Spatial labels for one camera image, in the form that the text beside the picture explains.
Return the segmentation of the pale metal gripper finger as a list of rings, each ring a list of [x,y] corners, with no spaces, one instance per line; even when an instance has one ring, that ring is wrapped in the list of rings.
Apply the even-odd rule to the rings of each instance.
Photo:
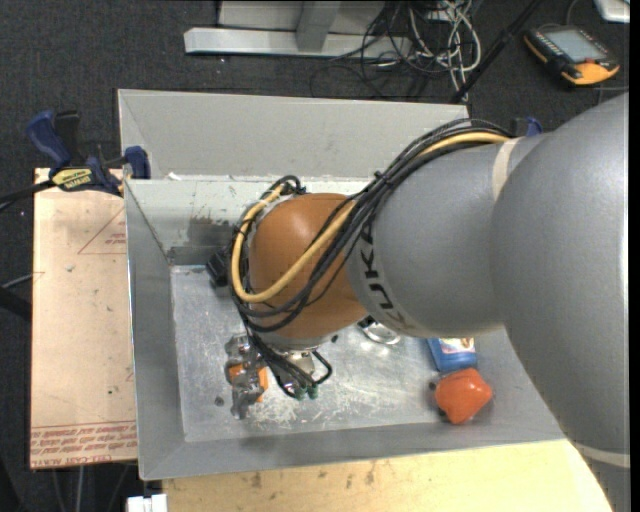
[[[258,382],[235,380],[232,384],[232,415],[244,420],[249,408],[259,401],[264,393],[264,387]]]
[[[236,366],[243,367],[250,359],[251,343],[246,334],[233,335],[225,344],[224,349],[227,355],[225,363],[227,369]]]

